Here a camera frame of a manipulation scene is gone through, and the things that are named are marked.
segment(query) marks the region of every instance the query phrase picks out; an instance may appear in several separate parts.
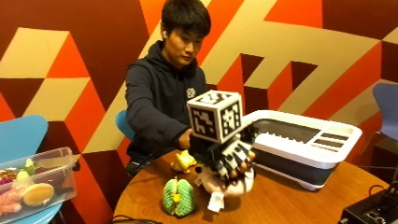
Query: geometric wall pattern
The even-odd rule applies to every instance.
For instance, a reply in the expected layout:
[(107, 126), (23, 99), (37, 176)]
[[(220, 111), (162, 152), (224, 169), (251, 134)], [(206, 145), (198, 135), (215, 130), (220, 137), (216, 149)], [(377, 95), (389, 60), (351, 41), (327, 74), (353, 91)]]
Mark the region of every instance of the geometric wall pattern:
[[(163, 2), (0, 1), (0, 121), (41, 114), (50, 127), (39, 151), (72, 148), (82, 171), (67, 223), (112, 218), (127, 181), (130, 140), (115, 125), (126, 68), (162, 38)], [(203, 3), (214, 22), (199, 54), (210, 89), (240, 92), (245, 114), (273, 109), (359, 126), (356, 163), (381, 125), (372, 87), (398, 82), (396, 2)]]

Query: yellow toy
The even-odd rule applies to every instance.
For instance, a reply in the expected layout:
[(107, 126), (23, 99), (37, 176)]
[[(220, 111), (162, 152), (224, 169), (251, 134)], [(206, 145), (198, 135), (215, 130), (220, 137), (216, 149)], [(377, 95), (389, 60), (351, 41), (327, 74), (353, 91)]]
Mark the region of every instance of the yellow toy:
[(176, 154), (176, 159), (171, 163), (172, 168), (176, 171), (186, 172), (187, 174), (191, 173), (191, 171), (188, 169), (190, 166), (194, 166), (196, 164), (198, 164), (198, 161), (196, 161), (195, 157), (192, 155), (190, 155), (188, 150), (184, 150), (182, 152), (182, 154), (178, 153)]

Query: pink toy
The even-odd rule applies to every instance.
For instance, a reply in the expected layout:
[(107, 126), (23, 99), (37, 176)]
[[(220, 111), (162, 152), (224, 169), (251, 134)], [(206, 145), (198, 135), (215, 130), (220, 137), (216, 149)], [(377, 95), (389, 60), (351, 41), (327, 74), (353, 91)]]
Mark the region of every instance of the pink toy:
[(25, 191), (22, 188), (13, 188), (0, 195), (0, 216), (7, 213), (17, 213), (22, 210)]

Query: black electronic device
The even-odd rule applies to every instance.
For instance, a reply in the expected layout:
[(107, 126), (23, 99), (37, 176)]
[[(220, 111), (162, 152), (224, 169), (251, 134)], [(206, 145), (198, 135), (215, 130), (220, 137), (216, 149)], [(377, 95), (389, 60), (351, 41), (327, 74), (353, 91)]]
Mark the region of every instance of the black electronic device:
[(347, 207), (339, 224), (398, 224), (398, 182)]

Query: light blue chair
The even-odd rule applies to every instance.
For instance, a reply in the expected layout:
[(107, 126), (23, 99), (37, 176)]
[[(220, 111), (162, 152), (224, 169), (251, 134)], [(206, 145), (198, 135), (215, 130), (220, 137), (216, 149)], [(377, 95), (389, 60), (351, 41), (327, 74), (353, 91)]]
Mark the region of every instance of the light blue chair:
[[(0, 163), (37, 154), (48, 132), (48, 121), (41, 115), (29, 115), (0, 122)], [(14, 221), (14, 224), (50, 223), (59, 213), (62, 203), (34, 215)]]
[(132, 128), (130, 127), (128, 123), (127, 123), (127, 118), (126, 118), (126, 113), (127, 111), (123, 110), (118, 116), (116, 116), (116, 126), (119, 127), (119, 129), (122, 130), (122, 132), (124, 133), (124, 135), (127, 136), (127, 138), (134, 141), (135, 139), (135, 131), (132, 130)]
[[(383, 114), (383, 128), (376, 133), (383, 134), (384, 136), (389, 137), (393, 141), (398, 142), (398, 84), (377, 83), (373, 87), (373, 96)], [(392, 182), (396, 182), (398, 178), (398, 162), (395, 167), (388, 167), (388, 166), (360, 166), (360, 167), (395, 170)]]

